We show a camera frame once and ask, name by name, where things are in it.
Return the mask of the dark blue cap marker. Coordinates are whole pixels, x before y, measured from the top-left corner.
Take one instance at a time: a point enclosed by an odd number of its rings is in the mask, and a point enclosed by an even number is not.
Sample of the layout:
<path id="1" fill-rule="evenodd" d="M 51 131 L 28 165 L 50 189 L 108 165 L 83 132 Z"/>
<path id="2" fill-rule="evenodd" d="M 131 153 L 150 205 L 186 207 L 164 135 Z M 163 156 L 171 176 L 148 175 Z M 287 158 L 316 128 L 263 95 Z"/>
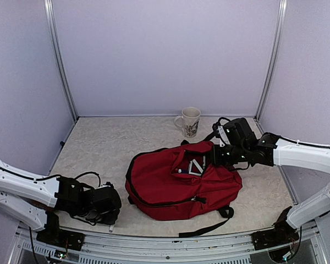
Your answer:
<path id="1" fill-rule="evenodd" d="M 201 176 L 201 173 L 191 172 L 191 171 L 188 171 L 188 170 L 178 169 L 177 172 L 179 174 L 191 174 L 191 175 L 195 175 L 195 176 Z"/>

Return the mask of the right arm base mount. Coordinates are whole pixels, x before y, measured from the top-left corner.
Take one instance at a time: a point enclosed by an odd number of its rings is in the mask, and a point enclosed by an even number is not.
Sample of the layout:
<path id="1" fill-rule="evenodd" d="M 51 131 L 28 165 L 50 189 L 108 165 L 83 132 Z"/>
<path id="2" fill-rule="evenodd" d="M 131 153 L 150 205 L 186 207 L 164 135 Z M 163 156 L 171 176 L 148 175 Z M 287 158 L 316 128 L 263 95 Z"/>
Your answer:
<path id="1" fill-rule="evenodd" d="M 299 240 L 299 234 L 296 230 L 285 231 L 283 229 L 258 231 L 252 233 L 251 237 L 255 250 L 268 249 Z"/>

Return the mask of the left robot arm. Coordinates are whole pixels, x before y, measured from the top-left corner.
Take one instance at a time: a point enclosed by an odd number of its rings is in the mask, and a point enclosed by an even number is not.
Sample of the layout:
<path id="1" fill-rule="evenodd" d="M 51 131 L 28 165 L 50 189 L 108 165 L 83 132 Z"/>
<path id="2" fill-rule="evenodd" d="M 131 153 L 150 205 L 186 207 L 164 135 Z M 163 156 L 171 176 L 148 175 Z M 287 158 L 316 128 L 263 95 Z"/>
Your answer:
<path id="1" fill-rule="evenodd" d="M 59 245 L 66 239 L 55 211 L 89 225 L 113 226 L 122 202 L 113 184 L 94 188 L 60 174 L 43 176 L 0 160 L 0 208 Z"/>

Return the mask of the red cap marker short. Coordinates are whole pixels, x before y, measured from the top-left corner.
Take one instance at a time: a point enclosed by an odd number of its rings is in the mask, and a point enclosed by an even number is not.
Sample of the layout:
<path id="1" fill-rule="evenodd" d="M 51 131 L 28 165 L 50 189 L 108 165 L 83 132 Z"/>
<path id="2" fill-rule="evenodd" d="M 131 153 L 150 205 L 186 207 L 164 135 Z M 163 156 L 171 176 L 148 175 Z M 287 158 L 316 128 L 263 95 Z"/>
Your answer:
<path id="1" fill-rule="evenodd" d="M 192 166 L 195 166 L 197 168 L 197 170 L 199 171 L 199 173 L 203 173 L 204 170 L 200 166 L 200 164 L 197 162 L 197 160 L 193 159 L 191 162 L 192 162 Z"/>

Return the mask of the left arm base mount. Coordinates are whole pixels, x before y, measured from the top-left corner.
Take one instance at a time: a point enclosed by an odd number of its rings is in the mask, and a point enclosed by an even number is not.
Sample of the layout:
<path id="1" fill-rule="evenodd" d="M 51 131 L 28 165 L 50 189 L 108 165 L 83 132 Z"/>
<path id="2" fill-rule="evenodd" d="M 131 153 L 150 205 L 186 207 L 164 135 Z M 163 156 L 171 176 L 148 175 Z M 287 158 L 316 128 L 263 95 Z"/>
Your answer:
<path id="1" fill-rule="evenodd" d="M 81 251 L 85 240 L 85 235 L 83 233 L 62 229 L 55 234 L 43 230 L 37 232 L 36 240 L 68 250 Z"/>

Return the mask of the clear silver pen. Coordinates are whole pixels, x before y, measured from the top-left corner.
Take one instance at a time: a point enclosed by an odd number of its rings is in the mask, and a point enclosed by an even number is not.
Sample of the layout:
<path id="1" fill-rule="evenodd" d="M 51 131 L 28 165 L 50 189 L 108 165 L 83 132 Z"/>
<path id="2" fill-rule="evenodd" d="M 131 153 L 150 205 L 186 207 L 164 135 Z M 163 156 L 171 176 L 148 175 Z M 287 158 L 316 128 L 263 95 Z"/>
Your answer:
<path id="1" fill-rule="evenodd" d="M 202 157 L 202 168 L 203 169 L 206 168 L 206 156 L 205 155 Z"/>

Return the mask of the red backpack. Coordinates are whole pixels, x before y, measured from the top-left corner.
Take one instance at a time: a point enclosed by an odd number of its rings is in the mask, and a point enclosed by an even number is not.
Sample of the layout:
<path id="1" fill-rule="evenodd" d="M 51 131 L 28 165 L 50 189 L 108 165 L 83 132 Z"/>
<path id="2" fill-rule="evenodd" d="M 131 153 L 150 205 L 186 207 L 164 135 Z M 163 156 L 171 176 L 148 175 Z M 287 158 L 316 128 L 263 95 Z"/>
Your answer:
<path id="1" fill-rule="evenodd" d="M 129 203 L 155 220 L 187 220 L 212 211 L 218 211 L 224 219 L 193 232 L 179 233 L 180 238 L 197 237 L 226 224 L 234 216 L 230 203 L 243 186 L 238 172 L 211 163 L 214 143 L 209 136 L 197 143 L 184 140 L 177 147 L 139 153 L 125 175 Z M 202 167 L 204 155 L 206 168 L 201 176 L 177 172 L 188 171 L 192 160 Z"/>

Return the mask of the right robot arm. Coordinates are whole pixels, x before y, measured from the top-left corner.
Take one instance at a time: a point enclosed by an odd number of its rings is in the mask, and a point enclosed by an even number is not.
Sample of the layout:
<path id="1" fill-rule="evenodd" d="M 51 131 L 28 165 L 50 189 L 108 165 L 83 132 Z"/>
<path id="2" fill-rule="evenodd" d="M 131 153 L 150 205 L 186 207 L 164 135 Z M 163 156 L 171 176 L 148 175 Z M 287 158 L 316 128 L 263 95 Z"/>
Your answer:
<path id="1" fill-rule="evenodd" d="M 245 118 L 226 119 L 213 124 L 209 138 L 220 143 L 211 150 L 211 161 L 234 169 L 235 164 L 247 163 L 265 166 L 292 166 L 324 172 L 330 175 L 330 145 L 318 145 L 291 140 L 273 133 L 257 138 Z M 270 238 L 282 244 L 292 230 L 330 212 L 330 182 L 319 192 L 298 205 L 285 209 L 274 224 Z"/>

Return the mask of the blue cap white marker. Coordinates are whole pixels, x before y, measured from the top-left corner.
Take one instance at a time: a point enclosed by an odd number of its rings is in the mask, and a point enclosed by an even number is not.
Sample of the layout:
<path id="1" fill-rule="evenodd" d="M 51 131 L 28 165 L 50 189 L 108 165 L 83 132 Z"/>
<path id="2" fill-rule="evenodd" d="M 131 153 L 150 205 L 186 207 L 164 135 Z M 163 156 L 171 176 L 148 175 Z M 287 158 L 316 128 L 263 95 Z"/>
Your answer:
<path id="1" fill-rule="evenodd" d="M 193 168 L 193 161 L 190 161 L 190 163 L 189 163 L 189 168 L 188 168 L 188 173 L 189 173 L 189 174 L 192 174 L 192 173 L 193 173 L 192 168 Z"/>

